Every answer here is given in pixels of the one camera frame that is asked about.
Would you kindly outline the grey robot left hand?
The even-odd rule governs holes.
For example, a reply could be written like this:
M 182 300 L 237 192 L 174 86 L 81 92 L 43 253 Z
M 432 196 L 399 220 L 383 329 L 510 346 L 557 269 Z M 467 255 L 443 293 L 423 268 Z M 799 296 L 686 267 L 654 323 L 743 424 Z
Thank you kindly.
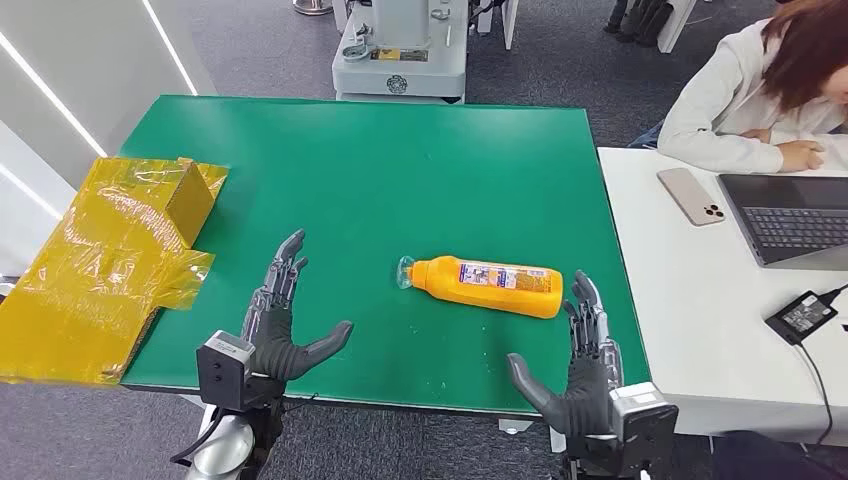
M 341 351 L 354 328 L 344 320 L 309 344 L 293 341 L 293 301 L 301 271 L 308 263 L 298 255 L 304 239 L 305 231 L 298 229 L 280 244 L 244 318 L 243 338 L 255 347 L 251 370 L 282 384 L 302 377 Z

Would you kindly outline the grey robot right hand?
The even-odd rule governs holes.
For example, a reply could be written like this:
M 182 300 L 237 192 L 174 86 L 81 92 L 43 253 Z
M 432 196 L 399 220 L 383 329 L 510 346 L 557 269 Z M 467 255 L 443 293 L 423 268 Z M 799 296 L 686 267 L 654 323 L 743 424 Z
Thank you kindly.
M 571 290 L 577 303 L 562 303 L 571 339 L 565 391 L 555 394 L 537 381 L 518 353 L 506 355 L 511 382 L 555 431 L 569 438 L 610 435 L 609 392 L 621 384 L 620 349 L 609 334 L 607 313 L 590 277 L 576 271 Z

